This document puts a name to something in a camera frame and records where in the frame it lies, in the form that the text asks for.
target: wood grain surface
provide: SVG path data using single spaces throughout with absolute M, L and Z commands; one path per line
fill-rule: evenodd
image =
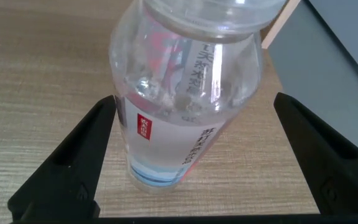
M 0 0 L 0 223 L 11 221 L 9 197 L 113 93 L 109 38 L 129 3 Z M 101 216 L 318 212 L 272 106 L 280 90 L 265 54 L 257 94 L 168 195 L 129 183 L 115 122 L 96 194 Z

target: white label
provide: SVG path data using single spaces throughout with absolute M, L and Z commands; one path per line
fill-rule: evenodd
M 124 104 L 127 159 L 132 174 L 148 185 L 179 182 L 224 125 L 179 126 L 144 113 L 128 99 Z

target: clear plastic bottle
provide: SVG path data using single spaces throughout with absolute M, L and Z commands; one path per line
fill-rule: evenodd
M 284 2 L 133 1 L 110 63 L 134 185 L 171 191 L 245 106 L 262 73 L 259 30 Z

